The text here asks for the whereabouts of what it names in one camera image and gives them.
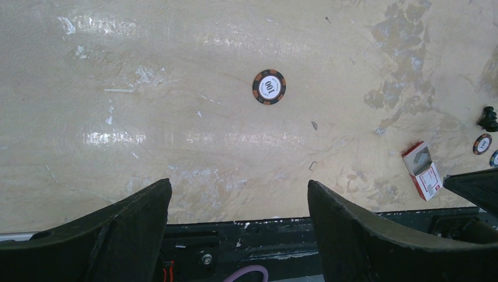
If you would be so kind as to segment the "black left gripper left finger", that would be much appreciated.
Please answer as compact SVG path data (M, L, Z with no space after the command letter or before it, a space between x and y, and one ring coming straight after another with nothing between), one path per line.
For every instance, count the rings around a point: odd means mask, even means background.
M1 243L2 281L164 281L159 253L172 196L161 179L66 224Z

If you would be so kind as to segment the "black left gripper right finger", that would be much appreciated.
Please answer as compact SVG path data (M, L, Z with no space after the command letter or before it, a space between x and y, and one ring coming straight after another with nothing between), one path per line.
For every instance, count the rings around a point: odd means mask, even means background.
M325 281L496 281L497 244L417 231L315 180L308 208Z

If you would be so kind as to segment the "staple box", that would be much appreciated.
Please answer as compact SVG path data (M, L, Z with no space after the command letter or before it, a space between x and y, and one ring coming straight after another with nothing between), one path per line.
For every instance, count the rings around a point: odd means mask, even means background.
M402 160L420 197L426 202L432 199L443 187L443 182L432 161L428 144L418 142L402 154Z

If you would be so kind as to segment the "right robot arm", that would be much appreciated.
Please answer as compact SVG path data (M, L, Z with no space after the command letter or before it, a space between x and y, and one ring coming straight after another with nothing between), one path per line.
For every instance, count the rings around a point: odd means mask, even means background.
M443 187L497 217L497 168L447 175Z

